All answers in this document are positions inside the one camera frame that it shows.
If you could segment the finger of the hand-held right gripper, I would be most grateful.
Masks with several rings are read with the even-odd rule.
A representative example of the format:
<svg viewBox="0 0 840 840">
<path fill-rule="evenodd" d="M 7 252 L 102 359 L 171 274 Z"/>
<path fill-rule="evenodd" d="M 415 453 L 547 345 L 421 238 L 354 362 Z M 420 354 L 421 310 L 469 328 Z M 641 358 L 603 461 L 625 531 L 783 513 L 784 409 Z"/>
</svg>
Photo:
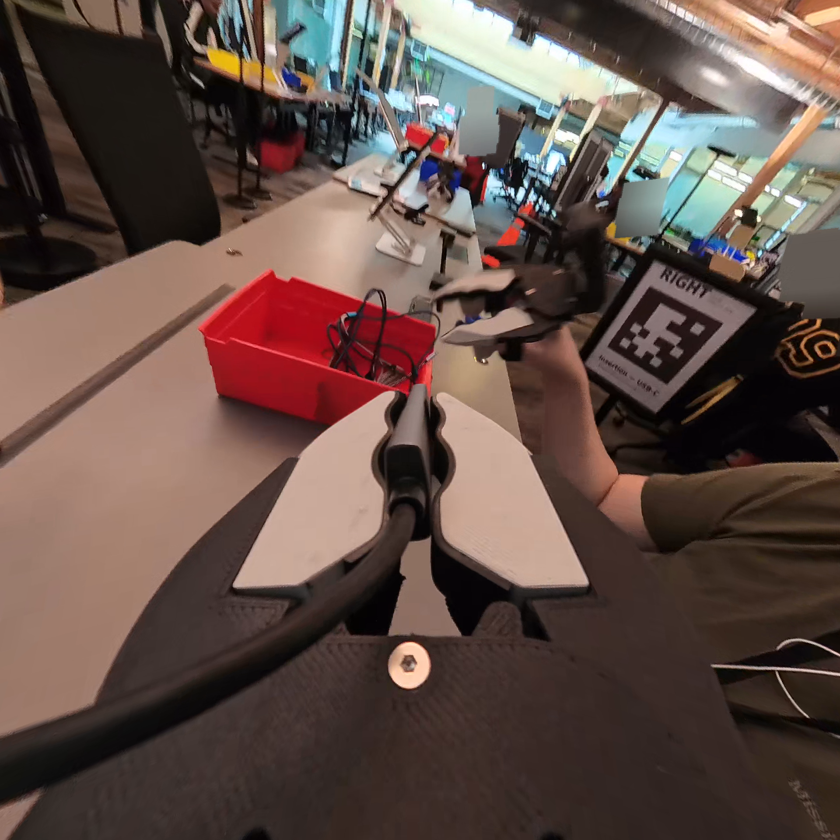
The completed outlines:
<svg viewBox="0 0 840 840">
<path fill-rule="evenodd" d="M 454 346 L 496 346 L 500 343 L 532 343 L 538 340 L 538 325 L 525 310 L 508 308 L 498 314 L 461 323 L 447 331 L 441 341 Z"/>
<path fill-rule="evenodd" d="M 517 282 L 514 269 L 483 270 L 437 289 L 432 305 L 439 312 L 451 302 L 458 304 L 462 312 L 502 312 L 510 307 L 511 289 Z"/>
</svg>

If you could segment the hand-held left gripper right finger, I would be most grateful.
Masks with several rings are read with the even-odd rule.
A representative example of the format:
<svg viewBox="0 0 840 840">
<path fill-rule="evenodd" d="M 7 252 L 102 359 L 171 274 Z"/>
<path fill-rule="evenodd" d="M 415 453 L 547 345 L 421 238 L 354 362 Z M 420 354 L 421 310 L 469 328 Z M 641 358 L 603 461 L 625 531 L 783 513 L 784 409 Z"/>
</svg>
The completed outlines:
<svg viewBox="0 0 840 840">
<path fill-rule="evenodd" d="M 437 544 L 515 600 L 587 592 L 589 578 L 521 441 L 449 394 L 433 404 L 447 458 L 434 501 Z"/>
</svg>

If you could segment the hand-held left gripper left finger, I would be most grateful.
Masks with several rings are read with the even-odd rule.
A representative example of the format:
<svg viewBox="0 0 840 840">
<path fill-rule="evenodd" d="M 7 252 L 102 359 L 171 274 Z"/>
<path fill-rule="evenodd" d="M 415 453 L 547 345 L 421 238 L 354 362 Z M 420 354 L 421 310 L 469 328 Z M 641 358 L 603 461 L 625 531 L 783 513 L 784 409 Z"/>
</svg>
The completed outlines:
<svg viewBox="0 0 840 840">
<path fill-rule="evenodd" d="M 326 428 L 297 458 L 233 582 L 235 592 L 303 601 L 318 579 L 357 560 L 382 530 L 375 456 L 392 431 L 386 392 Z"/>
</svg>

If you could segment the usb hub with thick cable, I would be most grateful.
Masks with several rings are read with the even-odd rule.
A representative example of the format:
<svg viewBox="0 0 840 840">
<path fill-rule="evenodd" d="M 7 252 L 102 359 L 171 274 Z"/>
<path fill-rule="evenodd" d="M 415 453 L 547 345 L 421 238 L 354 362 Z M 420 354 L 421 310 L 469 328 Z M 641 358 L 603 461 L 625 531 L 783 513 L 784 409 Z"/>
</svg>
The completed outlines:
<svg viewBox="0 0 840 840">
<path fill-rule="evenodd" d="M 280 623 L 181 675 L 2 739 L 2 803 L 84 771 L 192 720 L 273 674 L 349 616 L 393 577 L 411 541 L 425 537 L 431 498 L 428 395 L 415 385 L 392 409 L 392 431 L 374 457 L 385 519 L 372 545 L 318 579 Z"/>
</svg>

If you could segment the red plastic bin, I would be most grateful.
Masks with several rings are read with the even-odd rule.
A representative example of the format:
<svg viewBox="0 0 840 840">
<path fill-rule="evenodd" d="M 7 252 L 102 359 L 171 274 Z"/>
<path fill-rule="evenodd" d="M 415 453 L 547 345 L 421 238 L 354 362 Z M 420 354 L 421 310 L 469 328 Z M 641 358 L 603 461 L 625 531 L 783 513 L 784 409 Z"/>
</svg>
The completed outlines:
<svg viewBox="0 0 840 840">
<path fill-rule="evenodd" d="M 269 271 L 199 328 L 220 397 L 330 426 L 386 392 L 432 391 L 440 323 Z"/>
</svg>

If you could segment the person's right forearm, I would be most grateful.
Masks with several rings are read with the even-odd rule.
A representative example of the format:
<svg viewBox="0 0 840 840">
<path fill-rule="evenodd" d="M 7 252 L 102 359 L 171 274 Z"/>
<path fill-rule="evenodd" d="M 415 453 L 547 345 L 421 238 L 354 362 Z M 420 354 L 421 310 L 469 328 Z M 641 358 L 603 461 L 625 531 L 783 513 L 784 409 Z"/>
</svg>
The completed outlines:
<svg viewBox="0 0 840 840">
<path fill-rule="evenodd" d="M 654 552 L 643 514 L 646 476 L 621 474 L 595 424 L 585 375 L 571 368 L 541 369 L 543 380 L 542 449 L 582 496 L 635 541 Z"/>
</svg>

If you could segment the person's right hand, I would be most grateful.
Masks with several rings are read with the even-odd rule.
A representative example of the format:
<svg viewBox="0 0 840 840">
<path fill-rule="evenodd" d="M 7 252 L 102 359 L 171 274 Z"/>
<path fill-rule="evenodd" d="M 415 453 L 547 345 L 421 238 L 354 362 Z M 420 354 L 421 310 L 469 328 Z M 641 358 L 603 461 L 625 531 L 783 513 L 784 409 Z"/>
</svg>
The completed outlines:
<svg viewBox="0 0 840 840">
<path fill-rule="evenodd" d="M 578 348 L 566 323 L 540 341 L 524 344 L 522 361 L 552 382 L 572 382 L 585 377 Z"/>
</svg>

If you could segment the white desk stand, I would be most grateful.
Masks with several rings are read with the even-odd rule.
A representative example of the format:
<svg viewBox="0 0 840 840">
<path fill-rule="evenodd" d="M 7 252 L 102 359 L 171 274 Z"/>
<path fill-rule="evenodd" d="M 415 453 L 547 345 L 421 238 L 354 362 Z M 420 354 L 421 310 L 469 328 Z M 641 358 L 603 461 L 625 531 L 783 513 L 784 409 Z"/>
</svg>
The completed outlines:
<svg viewBox="0 0 840 840">
<path fill-rule="evenodd" d="M 458 188 L 453 184 L 455 167 L 452 161 L 434 154 L 437 135 L 429 136 L 416 151 L 413 161 L 393 181 L 380 181 L 379 197 L 370 210 L 369 220 L 379 222 L 384 234 L 376 244 L 376 250 L 411 266 L 424 262 L 426 248 L 413 233 L 413 226 L 424 226 L 427 216 L 440 226 L 442 241 L 440 271 L 445 272 L 449 250 L 455 243 L 456 232 L 445 219 L 446 213 L 455 201 Z M 403 194 L 403 184 L 414 172 L 418 172 L 426 160 L 433 159 L 436 172 L 425 182 L 419 183 L 422 202 L 412 204 Z"/>
</svg>

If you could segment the framed tag sign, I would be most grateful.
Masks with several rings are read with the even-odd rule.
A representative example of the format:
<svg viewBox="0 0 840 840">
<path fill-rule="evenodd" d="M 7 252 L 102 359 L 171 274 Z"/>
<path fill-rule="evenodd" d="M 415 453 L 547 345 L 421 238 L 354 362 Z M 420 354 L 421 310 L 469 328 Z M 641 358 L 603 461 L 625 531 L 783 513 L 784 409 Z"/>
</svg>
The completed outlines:
<svg viewBox="0 0 840 840">
<path fill-rule="evenodd" d="M 581 350 L 590 381 L 646 419 L 768 359 L 795 311 L 696 259 L 651 245 Z"/>
</svg>

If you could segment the red floor crate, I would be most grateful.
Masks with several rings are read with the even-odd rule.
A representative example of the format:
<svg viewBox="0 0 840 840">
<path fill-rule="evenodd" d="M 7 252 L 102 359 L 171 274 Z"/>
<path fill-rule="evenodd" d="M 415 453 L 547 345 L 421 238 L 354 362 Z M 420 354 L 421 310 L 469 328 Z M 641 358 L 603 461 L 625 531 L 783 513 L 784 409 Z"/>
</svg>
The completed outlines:
<svg viewBox="0 0 840 840">
<path fill-rule="evenodd" d="M 259 141 L 260 167 L 269 172 L 285 174 L 298 166 L 306 150 L 306 134 L 302 130 L 282 137 L 264 136 Z"/>
</svg>

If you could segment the person's torso in olive shirt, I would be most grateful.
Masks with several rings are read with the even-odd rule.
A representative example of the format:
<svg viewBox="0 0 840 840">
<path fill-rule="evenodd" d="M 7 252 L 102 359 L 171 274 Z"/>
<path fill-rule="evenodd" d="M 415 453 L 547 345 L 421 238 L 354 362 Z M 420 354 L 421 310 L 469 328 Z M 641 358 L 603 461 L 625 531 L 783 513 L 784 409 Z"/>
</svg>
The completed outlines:
<svg viewBox="0 0 840 840">
<path fill-rule="evenodd" d="M 716 665 L 839 627 L 838 464 L 652 476 L 642 513 L 660 580 Z M 839 837 L 838 738 L 797 716 L 771 673 L 724 686 L 774 804 L 797 838 Z"/>
</svg>

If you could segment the yellow storage bin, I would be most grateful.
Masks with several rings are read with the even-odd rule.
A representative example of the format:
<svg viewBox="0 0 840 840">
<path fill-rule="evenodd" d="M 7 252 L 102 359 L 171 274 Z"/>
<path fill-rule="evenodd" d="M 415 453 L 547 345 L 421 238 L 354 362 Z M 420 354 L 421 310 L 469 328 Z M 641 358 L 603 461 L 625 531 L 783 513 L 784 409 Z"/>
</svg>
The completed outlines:
<svg viewBox="0 0 840 840">
<path fill-rule="evenodd" d="M 208 47 L 206 60 L 217 70 L 226 72 L 229 75 L 237 76 L 242 70 L 244 76 L 257 76 L 262 73 L 262 65 L 257 60 L 242 58 L 225 49 Z"/>
</svg>

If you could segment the black round floor base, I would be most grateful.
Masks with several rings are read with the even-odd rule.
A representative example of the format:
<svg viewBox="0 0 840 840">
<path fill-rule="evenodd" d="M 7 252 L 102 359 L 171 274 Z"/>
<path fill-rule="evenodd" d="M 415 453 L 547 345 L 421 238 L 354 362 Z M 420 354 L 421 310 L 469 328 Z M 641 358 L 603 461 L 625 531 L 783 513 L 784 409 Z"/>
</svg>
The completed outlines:
<svg viewBox="0 0 840 840">
<path fill-rule="evenodd" d="M 1 238 L 1 274 L 8 287 L 48 291 L 97 268 L 95 252 L 68 239 L 24 234 Z"/>
</svg>

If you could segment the black upright panel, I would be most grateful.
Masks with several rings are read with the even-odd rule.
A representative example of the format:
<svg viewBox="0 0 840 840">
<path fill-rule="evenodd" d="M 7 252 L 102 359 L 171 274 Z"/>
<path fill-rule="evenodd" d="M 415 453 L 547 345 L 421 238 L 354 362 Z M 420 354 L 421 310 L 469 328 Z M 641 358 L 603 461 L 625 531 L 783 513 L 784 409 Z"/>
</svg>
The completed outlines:
<svg viewBox="0 0 840 840">
<path fill-rule="evenodd" d="M 17 18 L 127 254 L 217 238 L 214 188 L 162 46 L 20 5 Z"/>
</svg>

